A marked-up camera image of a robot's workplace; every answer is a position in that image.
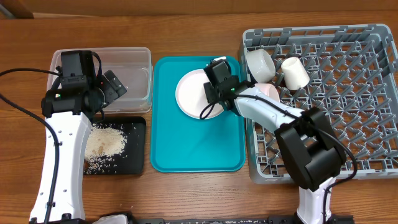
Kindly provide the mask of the white cup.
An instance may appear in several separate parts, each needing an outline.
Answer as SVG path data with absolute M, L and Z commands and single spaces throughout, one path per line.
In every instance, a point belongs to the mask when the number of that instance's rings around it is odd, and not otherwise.
M 308 85 L 310 77 L 302 62 L 297 57 L 285 59 L 281 65 L 285 85 L 289 90 L 298 90 Z

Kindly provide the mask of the grey bowl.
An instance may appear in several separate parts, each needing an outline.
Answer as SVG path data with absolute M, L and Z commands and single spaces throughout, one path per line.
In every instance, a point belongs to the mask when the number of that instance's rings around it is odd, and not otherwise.
M 251 76 L 257 83 L 267 83 L 275 77 L 273 59 L 264 49 L 248 52 L 246 63 Z

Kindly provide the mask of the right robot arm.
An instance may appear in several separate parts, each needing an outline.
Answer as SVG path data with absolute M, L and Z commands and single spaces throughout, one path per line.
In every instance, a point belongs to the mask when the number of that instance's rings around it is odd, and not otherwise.
M 251 82 L 231 73 L 226 57 L 211 60 L 204 72 L 208 106 L 200 119 L 209 116 L 214 105 L 259 123 L 277 141 L 285 169 L 299 186 L 298 223 L 333 223 L 330 193 L 341 166 L 346 162 L 344 145 L 337 140 L 330 122 L 317 107 L 301 110 L 266 96 Z

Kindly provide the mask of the brown food scrap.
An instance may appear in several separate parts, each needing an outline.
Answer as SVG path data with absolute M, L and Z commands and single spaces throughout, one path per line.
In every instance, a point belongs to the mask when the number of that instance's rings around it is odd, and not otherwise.
M 84 165 L 83 165 L 83 170 L 87 171 L 89 168 L 90 168 L 90 163 L 85 159 Z

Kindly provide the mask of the white pink plate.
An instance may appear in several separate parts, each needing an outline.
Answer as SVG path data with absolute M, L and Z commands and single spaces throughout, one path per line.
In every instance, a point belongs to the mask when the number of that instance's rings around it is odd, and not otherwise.
M 207 82 L 209 79 L 203 69 L 188 72 L 178 82 L 175 98 L 186 115 L 199 119 L 201 112 L 209 105 L 203 86 Z

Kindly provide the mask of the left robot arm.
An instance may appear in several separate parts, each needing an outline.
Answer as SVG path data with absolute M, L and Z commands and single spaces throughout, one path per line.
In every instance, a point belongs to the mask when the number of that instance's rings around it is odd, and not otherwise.
M 30 223 L 85 219 L 82 180 L 85 149 L 96 113 L 127 90 L 115 74 L 94 65 L 90 50 L 64 51 L 58 78 L 42 99 L 46 147 L 39 194 Z

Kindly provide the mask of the pink bowl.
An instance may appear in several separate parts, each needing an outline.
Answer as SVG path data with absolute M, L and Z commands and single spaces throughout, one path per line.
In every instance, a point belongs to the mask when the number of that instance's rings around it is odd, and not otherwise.
M 263 94 L 267 95 L 269 98 L 272 98 L 277 102 L 280 101 L 279 93 L 274 85 L 269 83 L 256 83 L 254 86 L 260 89 L 260 91 L 263 92 Z

